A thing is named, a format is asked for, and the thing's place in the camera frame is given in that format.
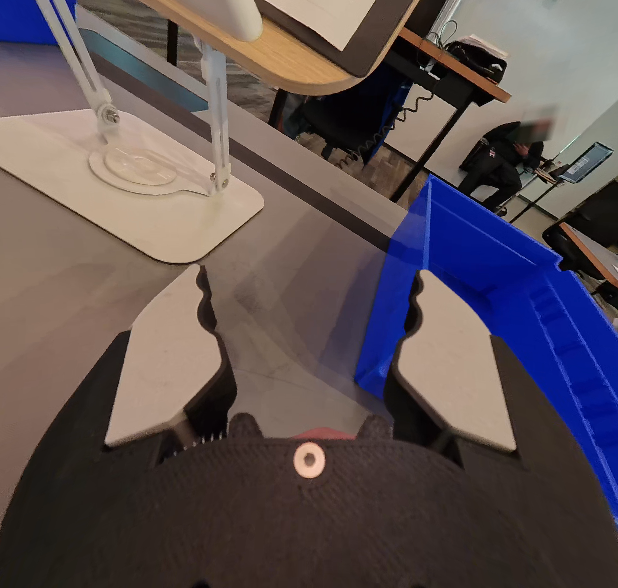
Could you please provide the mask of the white metal stand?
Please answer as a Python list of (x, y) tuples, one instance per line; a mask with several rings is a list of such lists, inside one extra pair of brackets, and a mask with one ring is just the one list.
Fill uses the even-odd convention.
[(112, 102), (66, 0), (35, 0), (88, 110), (1, 118), (1, 168), (154, 260), (194, 262), (264, 207), (232, 176), (226, 57), (194, 36), (213, 161)]

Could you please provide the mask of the blue plastic bin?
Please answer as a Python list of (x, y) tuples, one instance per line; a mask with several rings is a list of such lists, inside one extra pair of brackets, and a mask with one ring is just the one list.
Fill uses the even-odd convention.
[(501, 337), (566, 423), (617, 520), (617, 332), (559, 256), (430, 176), (389, 240), (355, 372), (382, 399), (416, 271)]
[(1, 0), (1, 41), (57, 45), (35, 0)]

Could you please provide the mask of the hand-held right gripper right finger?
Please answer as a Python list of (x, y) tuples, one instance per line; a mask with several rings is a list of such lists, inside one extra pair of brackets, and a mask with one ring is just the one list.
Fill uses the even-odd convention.
[(463, 299), (417, 271), (384, 384), (393, 436), (440, 451), (453, 438), (516, 451), (493, 339)]

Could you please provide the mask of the blue storage crate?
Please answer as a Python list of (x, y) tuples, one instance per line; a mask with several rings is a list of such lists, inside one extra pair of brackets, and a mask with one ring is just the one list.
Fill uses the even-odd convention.
[(410, 80), (382, 62), (356, 86), (362, 141), (358, 153), (364, 166), (382, 145), (411, 89)]

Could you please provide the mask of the small monitor screen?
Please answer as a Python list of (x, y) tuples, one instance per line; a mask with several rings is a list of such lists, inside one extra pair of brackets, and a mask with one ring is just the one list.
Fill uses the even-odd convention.
[(565, 166), (567, 169), (559, 176), (559, 179), (571, 184), (580, 183), (609, 159), (613, 153), (614, 150), (607, 145), (594, 142), (574, 162)]

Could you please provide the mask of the light wooden board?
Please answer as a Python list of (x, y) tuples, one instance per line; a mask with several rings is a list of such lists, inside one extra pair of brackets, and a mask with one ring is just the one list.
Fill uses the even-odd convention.
[[(259, 39), (243, 42), (207, 21), (203, 14), (180, 0), (138, 1), (223, 52), (272, 87), (300, 95), (323, 96), (347, 90), (365, 78), (347, 74), (267, 19), (263, 20), (263, 32)], [(389, 48), (384, 50), (383, 58), (370, 74), (382, 63)]]

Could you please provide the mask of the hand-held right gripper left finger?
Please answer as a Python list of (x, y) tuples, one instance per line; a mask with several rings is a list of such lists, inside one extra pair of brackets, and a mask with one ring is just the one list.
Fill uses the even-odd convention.
[(183, 448), (228, 435), (237, 384), (204, 266), (160, 292), (130, 328), (104, 443), (171, 434)]

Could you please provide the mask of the black bag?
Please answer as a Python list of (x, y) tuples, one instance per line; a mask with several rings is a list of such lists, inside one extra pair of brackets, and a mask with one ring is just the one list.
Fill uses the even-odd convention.
[(502, 81), (507, 62), (485, 47), (464, 41), (452, 41), (445, 45), (445, 50), (485, 79), (495, 84)]

